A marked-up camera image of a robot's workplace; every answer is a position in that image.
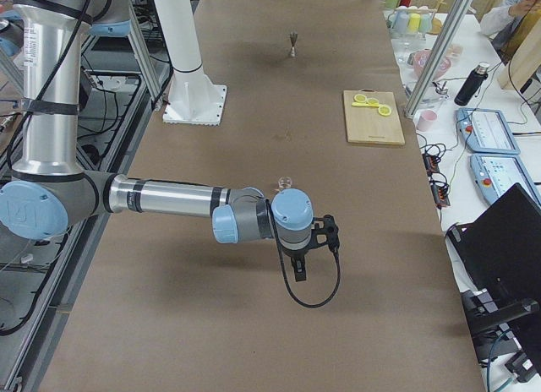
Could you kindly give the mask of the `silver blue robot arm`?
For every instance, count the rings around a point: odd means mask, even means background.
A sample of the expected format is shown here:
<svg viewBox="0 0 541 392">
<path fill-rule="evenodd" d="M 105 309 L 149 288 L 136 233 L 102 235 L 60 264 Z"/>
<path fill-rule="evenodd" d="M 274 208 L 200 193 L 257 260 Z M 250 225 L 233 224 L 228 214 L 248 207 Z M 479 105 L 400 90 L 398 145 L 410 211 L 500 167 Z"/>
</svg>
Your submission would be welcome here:
<svg viewBox="0 0 541 392">
<path fill-rule="evenodd" d="M 130 32 L 129 0 L 14 0 L 24 24 L 23 153 L 10 160 L 1 221 L 43 240 L 93 215 L 132 210 L 209 217 L 220 243 L 275 238 L 296 280 L 315 248 L 312 204 L 289 188 L 269 200 L 255 188 L 130 179 L 84 169 L 76 160 L 81 40 Z"/>
</svg>

